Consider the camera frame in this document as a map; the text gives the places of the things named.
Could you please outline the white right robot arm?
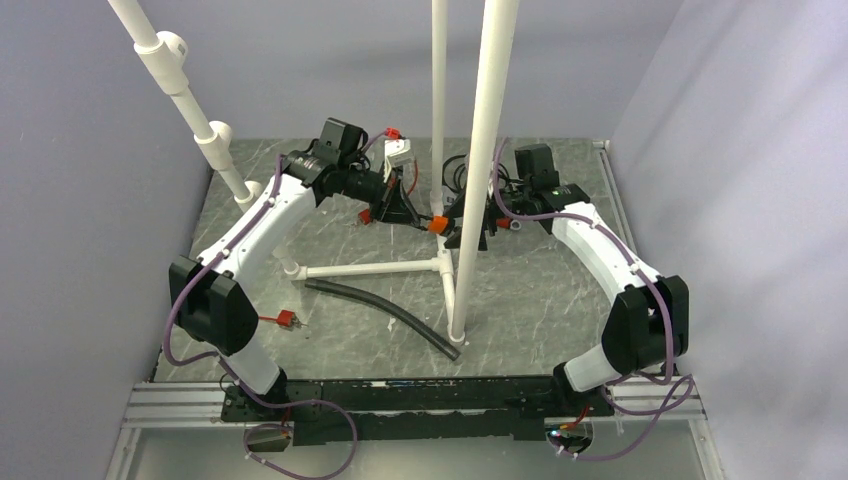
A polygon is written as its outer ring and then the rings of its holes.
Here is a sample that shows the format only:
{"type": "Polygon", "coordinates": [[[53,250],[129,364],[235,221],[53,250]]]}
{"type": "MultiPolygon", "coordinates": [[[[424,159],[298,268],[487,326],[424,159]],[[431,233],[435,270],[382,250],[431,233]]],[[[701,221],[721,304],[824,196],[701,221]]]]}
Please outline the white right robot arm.
{"type": "Polygon", "coordinates": [[[514,158],[517,176],[493,183],[484,233],[494,234],[511,221],[539,223],[577,256],[611,304],[598,343],[554,368],[555,409],[574,415],[588,404],[591,390],[657,365],[664,368],[659,381],[668,382],[674,360],[689,347],[685,281],[639,259],[579,186],[562,183],[548,145],[519,147],[514,158]]]}

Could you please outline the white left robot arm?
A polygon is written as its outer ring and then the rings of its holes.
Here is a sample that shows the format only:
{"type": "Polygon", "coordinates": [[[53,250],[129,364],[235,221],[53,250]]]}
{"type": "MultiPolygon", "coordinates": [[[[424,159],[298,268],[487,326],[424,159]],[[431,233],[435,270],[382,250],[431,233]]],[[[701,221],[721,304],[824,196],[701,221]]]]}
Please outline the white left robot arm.
{"type": "Polygon", "coordinates": [[[195,259],[181,256],[172,262],[168,272],[172,306],[162,343],[170,364],[193,361],[173,354],[171,335],[179,327],[210,345],[202,358],[220,359],[225,370],[250,390],[247,404],[258,417],[272,420],[285,411],[286,375],[261,345],[258,314],[244,287],[288,231],[334,195],[367,204],[371,220],[420,226],[421,216],[399,174],[363,167],[370,142],[362,128],[328,118],[306,150],[278,157],[264,191],[215,245],[195,259]]]}

